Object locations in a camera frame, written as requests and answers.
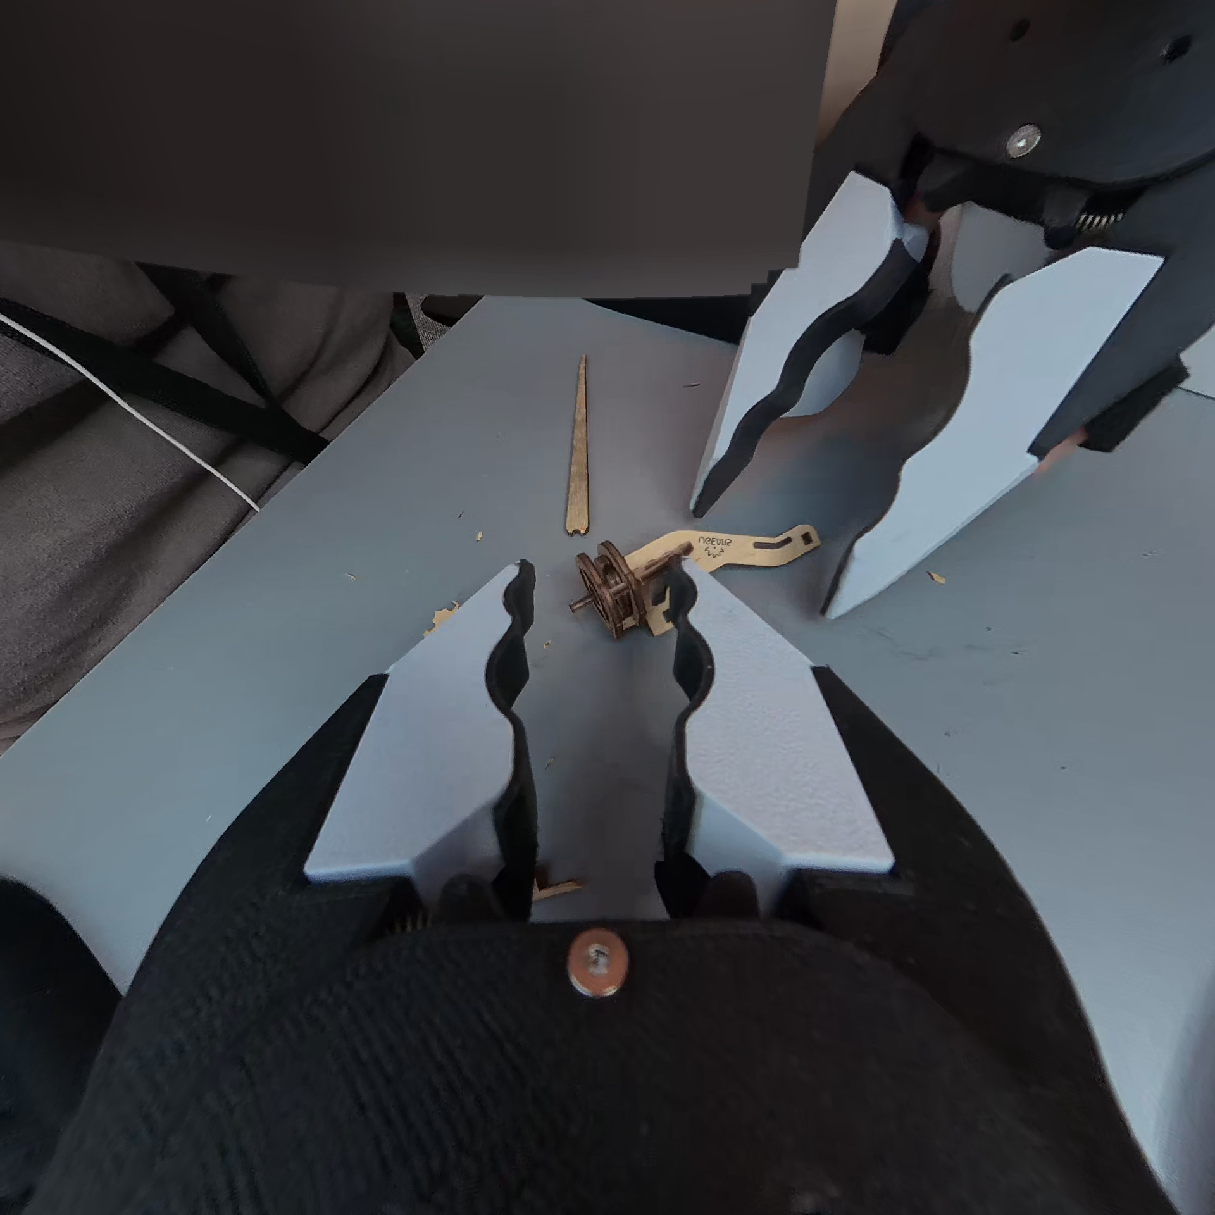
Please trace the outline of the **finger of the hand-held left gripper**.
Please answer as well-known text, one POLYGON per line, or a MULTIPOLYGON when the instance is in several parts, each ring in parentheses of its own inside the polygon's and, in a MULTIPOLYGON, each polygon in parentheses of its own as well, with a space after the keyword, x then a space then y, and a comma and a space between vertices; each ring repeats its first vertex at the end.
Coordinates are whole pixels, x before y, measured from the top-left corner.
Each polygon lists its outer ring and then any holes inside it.
POLYGON ((926 228, 851 173, 744 329, 692 498, 702 520, 784 417, 821 414, 850 387, 867 332, 922 267, 926 228))
POLYGON ((828 618, 880 595, 1039 468, 1030 448, 1163 264, 1087 248, 993 297, 970 338, 961 403, 906 462, 892 507, 855 543, 828 618))

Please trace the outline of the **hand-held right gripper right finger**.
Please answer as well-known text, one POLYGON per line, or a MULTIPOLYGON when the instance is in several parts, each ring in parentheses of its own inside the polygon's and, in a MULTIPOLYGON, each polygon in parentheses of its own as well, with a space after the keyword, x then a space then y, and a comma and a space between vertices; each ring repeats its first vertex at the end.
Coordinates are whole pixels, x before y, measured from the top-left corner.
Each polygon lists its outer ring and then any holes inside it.
POLYGON ((795 874, 887 877, 894 854, 815 665, 690 560, 666 569, 677 715, 666 782, 660 899, 690 918, 709 882, 738 873, 758 910, 795 874))

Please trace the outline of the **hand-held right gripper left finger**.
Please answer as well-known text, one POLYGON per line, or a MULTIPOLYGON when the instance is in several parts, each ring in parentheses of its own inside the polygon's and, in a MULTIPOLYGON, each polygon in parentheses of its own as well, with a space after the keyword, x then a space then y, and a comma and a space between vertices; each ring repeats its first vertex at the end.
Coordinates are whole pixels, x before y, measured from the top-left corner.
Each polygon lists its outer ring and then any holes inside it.
POLYGON ((455 877, 487 882, 508 919, 530 919, 537 790, 515 704, 537 572, 508 565, 385 678, 306 864, 316 886, 408 880, 437 909, 455 877))

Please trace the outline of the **curved wooden lever part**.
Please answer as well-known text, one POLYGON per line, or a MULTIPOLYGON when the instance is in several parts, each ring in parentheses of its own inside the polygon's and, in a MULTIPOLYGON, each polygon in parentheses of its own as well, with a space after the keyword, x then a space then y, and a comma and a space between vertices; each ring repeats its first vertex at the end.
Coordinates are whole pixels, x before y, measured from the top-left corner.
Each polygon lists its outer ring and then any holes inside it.
POLYGON ((702 529, 669 533, 627 555, 630 572, 643 586, 643 607, 627 617, 625 630, 644 627, 651 636, 673 630, 667 620, 669 595, 650 585, 656 582, 670 558, 688 558, 699 569, 717 573, 730 568, 777 569, 805 558, 822 546, 812 526, 796 526, 777 537, 724 534, 702 529))

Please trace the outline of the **wooden wheel assembly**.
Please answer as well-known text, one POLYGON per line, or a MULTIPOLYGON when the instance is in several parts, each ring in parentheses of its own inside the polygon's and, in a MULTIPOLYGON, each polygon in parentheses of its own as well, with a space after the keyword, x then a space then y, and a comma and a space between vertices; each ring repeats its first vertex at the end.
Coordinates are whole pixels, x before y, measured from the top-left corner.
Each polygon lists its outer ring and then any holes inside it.
POLYGON ((689 542, 666 537, 622 555, 615 545, 601 543, 596 556, 582 553, 575 559, 585 591, 570 604, 570 612, 594 610, 617 643, 637 628, 653 637, 672 631, 664 572, 673 559, 690 556, 692 549, 689 542))

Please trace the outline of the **pointed wooden stick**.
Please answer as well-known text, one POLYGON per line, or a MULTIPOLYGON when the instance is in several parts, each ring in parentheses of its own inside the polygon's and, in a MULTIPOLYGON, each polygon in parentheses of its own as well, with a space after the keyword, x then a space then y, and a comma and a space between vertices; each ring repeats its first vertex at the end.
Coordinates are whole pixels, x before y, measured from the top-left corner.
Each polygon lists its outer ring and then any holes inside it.
POLYGON ((589 452, 588 452, 588 358, 579 367, 572 419, 572 452, 568 481, 566 531, 583 537, 589 530, 589 452))

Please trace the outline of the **dark cloth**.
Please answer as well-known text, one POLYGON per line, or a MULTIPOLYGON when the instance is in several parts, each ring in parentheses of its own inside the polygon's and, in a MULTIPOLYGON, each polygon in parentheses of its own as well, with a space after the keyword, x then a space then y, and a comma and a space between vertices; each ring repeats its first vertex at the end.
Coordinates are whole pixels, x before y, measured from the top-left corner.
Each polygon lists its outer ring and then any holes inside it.
POLYGON ((119 991, 37 892, 2 882, 2 1213, 22 1213, 74 1117, 119 991))

